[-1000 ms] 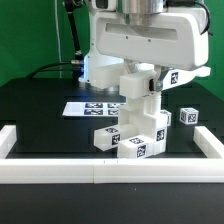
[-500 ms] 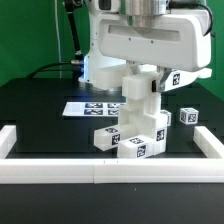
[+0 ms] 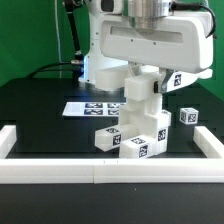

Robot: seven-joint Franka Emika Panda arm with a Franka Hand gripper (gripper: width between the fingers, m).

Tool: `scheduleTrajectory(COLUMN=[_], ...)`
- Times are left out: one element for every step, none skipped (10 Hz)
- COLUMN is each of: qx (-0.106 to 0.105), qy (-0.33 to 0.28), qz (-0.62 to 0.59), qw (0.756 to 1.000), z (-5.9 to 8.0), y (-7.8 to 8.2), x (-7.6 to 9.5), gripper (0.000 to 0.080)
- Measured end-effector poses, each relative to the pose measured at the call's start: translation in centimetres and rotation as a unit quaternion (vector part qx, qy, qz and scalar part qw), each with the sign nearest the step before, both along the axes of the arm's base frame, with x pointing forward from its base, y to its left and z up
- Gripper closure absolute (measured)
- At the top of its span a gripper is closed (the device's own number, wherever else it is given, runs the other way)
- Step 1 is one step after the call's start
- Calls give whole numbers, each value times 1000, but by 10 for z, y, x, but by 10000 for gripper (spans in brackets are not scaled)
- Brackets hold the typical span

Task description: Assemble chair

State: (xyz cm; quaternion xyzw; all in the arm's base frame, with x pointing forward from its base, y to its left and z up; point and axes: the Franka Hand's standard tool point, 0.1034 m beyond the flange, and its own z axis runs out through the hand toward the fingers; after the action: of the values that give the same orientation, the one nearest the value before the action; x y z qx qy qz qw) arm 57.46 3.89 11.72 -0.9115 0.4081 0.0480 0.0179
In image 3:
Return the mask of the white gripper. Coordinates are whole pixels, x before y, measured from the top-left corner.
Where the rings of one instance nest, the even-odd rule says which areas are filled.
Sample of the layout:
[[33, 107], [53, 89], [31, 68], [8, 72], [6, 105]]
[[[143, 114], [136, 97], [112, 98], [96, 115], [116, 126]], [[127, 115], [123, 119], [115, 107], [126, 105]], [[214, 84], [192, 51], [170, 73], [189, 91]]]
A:
[[100, 49], [104, 56], [129, 61], [131, 76], [141, 74], [138, 63], [160, 67], [154, 92], [164, 94], [173, 70], [198, 73], [212, 65], [211, 25], [208, 12], [175, 12], [158, 19], [153, 30], [131, 27], [123, 16], [105, 15]]

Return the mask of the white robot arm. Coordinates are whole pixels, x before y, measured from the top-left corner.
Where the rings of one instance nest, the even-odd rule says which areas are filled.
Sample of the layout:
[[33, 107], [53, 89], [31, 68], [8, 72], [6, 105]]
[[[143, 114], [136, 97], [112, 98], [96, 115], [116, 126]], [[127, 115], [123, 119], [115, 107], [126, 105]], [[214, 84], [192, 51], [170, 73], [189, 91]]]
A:
[[199, 2], [85, 0], [97, 42], [88, 73], [105, 91], [124, 85], [128, 62], [197, 74], [213, 63], [214, 12]]

